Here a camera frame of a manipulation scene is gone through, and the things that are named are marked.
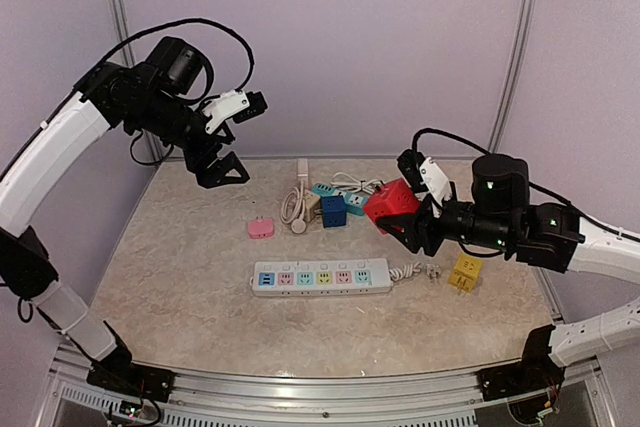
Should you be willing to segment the red cube socket adapter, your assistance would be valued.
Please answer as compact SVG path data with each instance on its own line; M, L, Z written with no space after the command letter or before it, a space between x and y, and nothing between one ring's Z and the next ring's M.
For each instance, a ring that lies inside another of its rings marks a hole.
M364 205L363 211L373 223L376 223L381 217L414 213L420 204L409 184L403 178L398 178L377 186Z

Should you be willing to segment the yellow cube socket adapter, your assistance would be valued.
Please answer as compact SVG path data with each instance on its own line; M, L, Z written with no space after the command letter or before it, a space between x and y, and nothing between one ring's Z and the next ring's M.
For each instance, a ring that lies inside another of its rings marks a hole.
M448 284L461 292L472 292L479 280L483 265L483 259L461 253L448 278Z

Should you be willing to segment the dark blue cube socket adapter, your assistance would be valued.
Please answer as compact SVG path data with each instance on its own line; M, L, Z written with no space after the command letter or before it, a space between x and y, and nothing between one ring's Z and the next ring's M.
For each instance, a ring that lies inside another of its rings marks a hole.
M342 196L322 197L321 211L324 228L343 227L347 224L347 208Z

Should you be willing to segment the white multicolour power strip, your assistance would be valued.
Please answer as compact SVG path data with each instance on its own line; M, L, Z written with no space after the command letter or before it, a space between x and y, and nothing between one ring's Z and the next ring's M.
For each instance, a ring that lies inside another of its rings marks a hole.
M251 279L258 297L368 295L392 286L384 258L256 262Z

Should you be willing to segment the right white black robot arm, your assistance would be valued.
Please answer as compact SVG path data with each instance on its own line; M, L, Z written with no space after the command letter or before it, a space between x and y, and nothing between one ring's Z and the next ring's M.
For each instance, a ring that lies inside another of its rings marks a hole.
M589 218L568 200L534 205L527 163L485 154L472 164L472 199L430 158L406 151L399 159L409 205L402 213L376 213L376 226L409 251L434 256L445 240L463 250L483 248L528 266L639 281L639 236Z

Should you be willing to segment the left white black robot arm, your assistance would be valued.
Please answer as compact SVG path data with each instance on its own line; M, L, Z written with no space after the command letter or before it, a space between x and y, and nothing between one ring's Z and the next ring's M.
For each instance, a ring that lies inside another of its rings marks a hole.
M242 87L211 99L186 98L199 73L211 70L199 50L175 37L162 38L133 67L104 60L74 86L1 175L2 280L100 365L102 377L121 392L139 383L139 368L114 330L61 283L31 219L75 161L117 127L129 135L149 132L181 149L188 171L204 188L247 182L238 157L218 153L234 140L227 121L244 122L267 105L261 93Z

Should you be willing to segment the pink flat plug adapter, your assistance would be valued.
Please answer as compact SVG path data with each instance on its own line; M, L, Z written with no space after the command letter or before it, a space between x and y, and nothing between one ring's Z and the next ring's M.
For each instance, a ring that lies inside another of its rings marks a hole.
M247 223L247 232L251 239L270 238L275 233L275 225L272 218L255 218Z

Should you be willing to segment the aluminium front frame rail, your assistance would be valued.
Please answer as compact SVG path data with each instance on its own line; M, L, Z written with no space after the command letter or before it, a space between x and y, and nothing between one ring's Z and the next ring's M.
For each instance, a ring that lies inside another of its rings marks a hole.
M343 379L259 377L173 369L159 426L474 426L513 425L516 402L484 400L477 372L485 366L427 374ZM86 383L89 364L62 344L49 370L34 426L105 426L125 397ZM555 409L543 426L621 426L597 360L565 371Z

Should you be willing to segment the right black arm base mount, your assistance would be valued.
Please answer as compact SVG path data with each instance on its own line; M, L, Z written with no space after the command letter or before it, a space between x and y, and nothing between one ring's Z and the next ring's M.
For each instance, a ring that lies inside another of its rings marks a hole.
M549 342L554 330L554 325L532 330L519 360L479 370L476 376L483 400L513 397L561 385L565 367L559 367L550 357Z

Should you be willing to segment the right aluminium corner post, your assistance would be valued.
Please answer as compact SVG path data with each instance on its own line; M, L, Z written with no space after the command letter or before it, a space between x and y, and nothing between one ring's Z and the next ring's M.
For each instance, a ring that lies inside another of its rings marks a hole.
M521 0L517 15L514 39L507 63L504 83L501 89L497 113L491 129L487 149L498 152L508 125L519 77L526 55L531 25L533 23L536 0Z

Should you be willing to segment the aluminium corner post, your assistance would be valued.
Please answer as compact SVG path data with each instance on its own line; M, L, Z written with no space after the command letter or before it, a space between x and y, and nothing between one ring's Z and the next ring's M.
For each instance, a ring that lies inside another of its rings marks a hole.
M116 34L116 42L122 42L129 37L129 29L124 0L108 0L111 19L113 21L114 30ZM132 67L135 64L135 55L131 45L124 46L118 54L124 65ZM158 161L163 154L163 148L159 141L151 134L143 134L145 139L146 150L150 156L150 160Z
M521 0L517 15L514 39L507 63L504 83L501 89L497 113L491 129L487 149L498 152L508 125L519 77L526 55L531 25L533 23L536 0Z

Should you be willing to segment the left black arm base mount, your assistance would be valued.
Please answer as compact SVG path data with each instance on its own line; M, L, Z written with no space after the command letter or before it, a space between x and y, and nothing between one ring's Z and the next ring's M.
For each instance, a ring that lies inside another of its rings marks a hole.
M115 350L105 359L91 362L87 382L120 394L166 403L176 374L168 369L135 363L121 337L106 321L104 324L115 338Z

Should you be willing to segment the left aluminium corner post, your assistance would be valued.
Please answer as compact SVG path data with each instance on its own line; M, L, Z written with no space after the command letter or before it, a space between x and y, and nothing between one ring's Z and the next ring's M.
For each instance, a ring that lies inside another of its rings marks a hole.
M122 42L129 37L129 29L124 0L108 0L111 19L113 21L114 30L116 34L116 42ZM124 46L118 54L124 65L132 67L135 64L135 55L131 45ZM163 154L163 148L159 141L151 134L143 134L145 139L146 150L150 156L150 160L158 161Z

